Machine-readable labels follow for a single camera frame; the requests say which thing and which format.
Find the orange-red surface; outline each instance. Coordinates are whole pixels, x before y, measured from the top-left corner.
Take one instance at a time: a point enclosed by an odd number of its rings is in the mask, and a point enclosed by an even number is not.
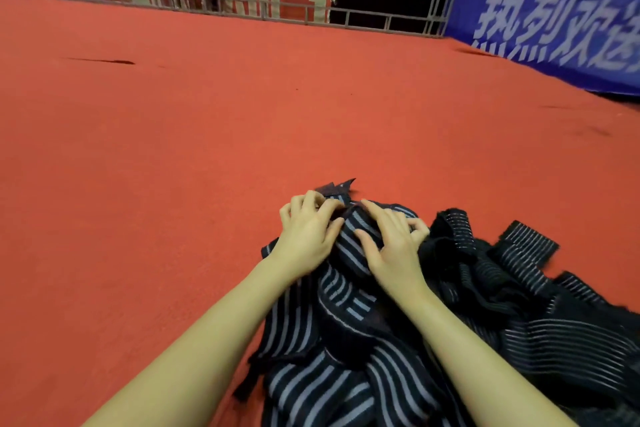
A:
[[[640,309],[632,109],[449,40],[0,8],[6,425],[80,424],[252,268],[282,204],[332,180],[427,221],[459,206],[490,240],[522,220],[561,244],[551,275]]]

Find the striped fabric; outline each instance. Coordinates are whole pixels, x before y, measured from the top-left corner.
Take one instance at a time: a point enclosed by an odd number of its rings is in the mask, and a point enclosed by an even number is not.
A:
[[[234,394],[246,399],[264,375],[263,427],[472,427],[443,368],[368,268],[355,230],[383,242],[351,199],[352,181],[321,188],[345,204],[333,216],[345,224],[328,259],[273,305]],[[549,280],[541,269],[557,248],[519,221],[491,245],[450,208],[437,214],[419,258],[456,316],[582,427],[640,427],[640,316],[573,274]]]

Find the black and white striped fabric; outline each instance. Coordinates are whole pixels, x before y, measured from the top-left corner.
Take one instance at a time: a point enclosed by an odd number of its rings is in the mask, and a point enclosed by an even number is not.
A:
[[[246,399],[264,375],[263,427],[471,427],[443,368],[368,268],[355,231],[383,241],[351,199],[352,182],[319,189],[345,204],[334,215],[344,226],[328,259],[273,305],[234,394]],[[541,270],[557,248],[519,221],[491,245],[451,208],[437,214],[419,258],[456,316],[582,427],[640,427],[640,316],[571,273],[548,279]]]

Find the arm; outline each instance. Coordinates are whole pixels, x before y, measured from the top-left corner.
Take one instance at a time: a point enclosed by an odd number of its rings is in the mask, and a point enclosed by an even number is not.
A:
[[[378,251],[369,235],[358,233],[371,272],[436,354],[478,427],[575,427],[431,292],[417,256],[429,234],[424,222],[362,203],[378,222],[385,243]]]
[[[280,210],[283,231],[268,258],[103,405],[85,427],[207,425],[273,303],[329,254],[344,223],[339,218],[329,224],[339,206],[339,201],[324,201],[314,191],[293,197]]]

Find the pile of clothes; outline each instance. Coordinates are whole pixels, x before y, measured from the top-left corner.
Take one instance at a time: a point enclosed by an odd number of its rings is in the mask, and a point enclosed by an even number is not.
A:
[[[334,215],[345,219],[340,236],[273,305],[234,395],[246,400],[264,375],[263,427],[471,427],[437,358],[367,267],[354,231],[379,248],[382,236],[351,201],[352,181],[318,189],[346,205]],[[473,236],[460,209],[430,229],[418,251],[424,278],[471,330],[581,427],[640,426],[639,315],[572,273],[546,277],[558,245],[518,221],[494,245]]]

